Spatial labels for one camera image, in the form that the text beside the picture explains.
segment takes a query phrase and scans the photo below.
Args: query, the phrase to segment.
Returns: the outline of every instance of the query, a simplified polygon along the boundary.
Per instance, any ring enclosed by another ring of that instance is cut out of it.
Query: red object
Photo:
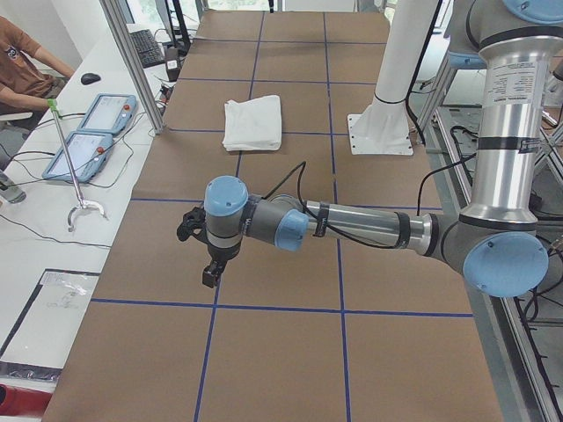
[[[41,418],[51,393],[0,384],[0,416]]]

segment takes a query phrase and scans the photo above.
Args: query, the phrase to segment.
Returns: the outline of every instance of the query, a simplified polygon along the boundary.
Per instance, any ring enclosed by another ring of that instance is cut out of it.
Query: computer mouse
[[[100,79],[101,77],[95,73],[84,73],[80,78],[80,82],[82,82],[82,85],[89,85],[99,81]]]

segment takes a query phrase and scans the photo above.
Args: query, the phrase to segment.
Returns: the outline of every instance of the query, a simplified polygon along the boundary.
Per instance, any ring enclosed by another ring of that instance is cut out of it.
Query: blue tablet
[[[136,108],[135,95],[98,94],[78,130],[117,135],[133,117]]]
[[[72,165],[80,183],[94,177],[107,160],[112,149],[112,134],[95,134],[92,132],[71,132],[65,141],[69,147]],[[47,180],[68,180],[72,177],[62,147],[59,148],[42,174]]]

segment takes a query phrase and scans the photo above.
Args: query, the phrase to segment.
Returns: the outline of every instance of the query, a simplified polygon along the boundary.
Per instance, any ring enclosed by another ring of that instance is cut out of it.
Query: brown shirt
[[[18,94],[43,97],[53,85],[54,78],[44,75],[26,55],[35,56],[41,45],[8,19],[0,16],[0,91],[8,87]],[[21,110],[0,103],[0,113]]]

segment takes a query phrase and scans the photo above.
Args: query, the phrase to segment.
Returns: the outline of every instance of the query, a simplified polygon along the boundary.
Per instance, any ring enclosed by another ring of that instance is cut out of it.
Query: folded towel
[[[282,145],[280,97],[268,95],[244,103],[225,104],[225,137],[228,151],[273,151]]]

